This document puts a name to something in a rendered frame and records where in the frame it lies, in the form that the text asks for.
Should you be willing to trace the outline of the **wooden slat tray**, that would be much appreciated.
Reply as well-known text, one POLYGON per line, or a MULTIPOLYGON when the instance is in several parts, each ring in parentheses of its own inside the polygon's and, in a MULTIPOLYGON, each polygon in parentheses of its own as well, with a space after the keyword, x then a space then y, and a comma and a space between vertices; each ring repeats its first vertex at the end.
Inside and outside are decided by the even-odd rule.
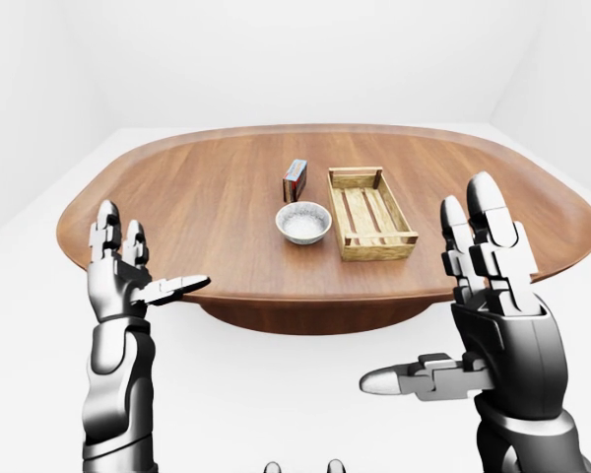
POLYGON ((330 168, 329 196, 345 261, 403 259, 419 234, 405 218, 382 167, 330 168))

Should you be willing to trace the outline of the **grey patterned bowl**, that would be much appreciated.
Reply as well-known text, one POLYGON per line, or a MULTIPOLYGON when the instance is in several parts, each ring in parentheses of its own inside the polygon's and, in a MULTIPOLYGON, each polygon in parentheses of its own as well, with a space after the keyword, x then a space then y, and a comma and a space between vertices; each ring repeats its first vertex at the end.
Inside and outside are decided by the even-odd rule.
POLYGON ((281 208, 275 223, 288 241, 308 245, 323 239, 331 228, 332 217, 317 203, 298 201, 281 208))

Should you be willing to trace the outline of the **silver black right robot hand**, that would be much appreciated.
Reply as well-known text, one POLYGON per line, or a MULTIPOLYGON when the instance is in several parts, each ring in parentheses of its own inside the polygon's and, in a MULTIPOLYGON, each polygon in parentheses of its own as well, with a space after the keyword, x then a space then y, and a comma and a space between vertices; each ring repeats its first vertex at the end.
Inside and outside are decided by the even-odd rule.
POLYGON ((360 389, 423 401, 483 390, 493 407, 513 418, 555 418, 567 385, 566 360, 557 323, 531 287, 538 268, 525 229, 512 220, 485 171, 469 181, 467 204, 448 196, 440 206, 441 257, 457 281, 451 311, 465 347, 462 359, 421 355, 365 374, 360 389))

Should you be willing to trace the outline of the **printed food box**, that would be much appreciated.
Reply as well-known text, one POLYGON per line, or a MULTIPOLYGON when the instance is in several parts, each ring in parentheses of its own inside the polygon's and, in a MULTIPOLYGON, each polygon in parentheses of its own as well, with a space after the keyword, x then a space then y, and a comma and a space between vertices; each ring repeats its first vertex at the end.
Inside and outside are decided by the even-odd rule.
POLYGON ((293 160, 283 177, 283 198, 286 203, 296 202, 301 195, 307 176, 307 161, 293 160))

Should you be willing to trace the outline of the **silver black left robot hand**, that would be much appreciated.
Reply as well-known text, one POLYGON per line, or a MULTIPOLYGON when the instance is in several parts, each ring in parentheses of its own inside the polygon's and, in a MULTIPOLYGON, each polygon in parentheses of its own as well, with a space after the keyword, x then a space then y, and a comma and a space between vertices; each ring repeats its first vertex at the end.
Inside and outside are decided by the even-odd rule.
POLYGON ((129 223, 126 239, 116 205, 104 200, 90 231, 92 261, 88 266, 88 293, 98 321, 116 316, 144 317, 149 305, 177 301, 210 284, 206 275, 155 281, 147 269, 149 249, 143 226, 129 223))

